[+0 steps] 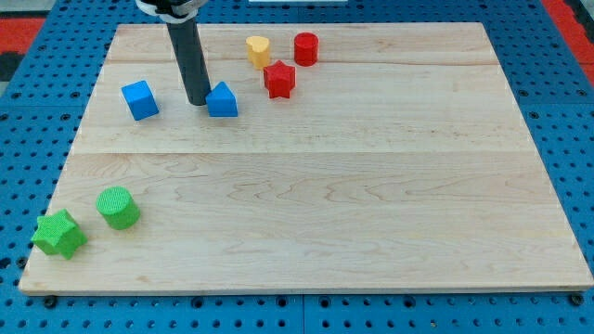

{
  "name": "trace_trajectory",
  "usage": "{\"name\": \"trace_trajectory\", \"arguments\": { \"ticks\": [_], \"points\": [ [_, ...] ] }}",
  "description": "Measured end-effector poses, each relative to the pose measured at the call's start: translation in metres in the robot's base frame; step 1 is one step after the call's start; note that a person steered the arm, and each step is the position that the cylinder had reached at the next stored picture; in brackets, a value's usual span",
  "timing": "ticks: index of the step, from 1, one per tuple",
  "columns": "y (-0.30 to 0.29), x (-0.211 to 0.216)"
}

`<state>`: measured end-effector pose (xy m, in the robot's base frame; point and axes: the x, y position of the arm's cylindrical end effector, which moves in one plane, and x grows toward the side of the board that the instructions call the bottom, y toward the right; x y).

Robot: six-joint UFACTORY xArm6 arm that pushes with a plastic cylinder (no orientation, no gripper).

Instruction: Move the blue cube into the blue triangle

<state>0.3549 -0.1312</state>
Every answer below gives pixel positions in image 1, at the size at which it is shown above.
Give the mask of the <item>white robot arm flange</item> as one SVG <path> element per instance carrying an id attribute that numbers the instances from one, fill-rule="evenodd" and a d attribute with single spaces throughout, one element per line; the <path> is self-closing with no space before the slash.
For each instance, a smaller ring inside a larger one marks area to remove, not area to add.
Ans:
<path id="1" fill-rule="evenodd" d="M 171 24 L 194 19 L 207 3 L 208 0 L 136 0 L 136 6 L 142 12 Z"/>

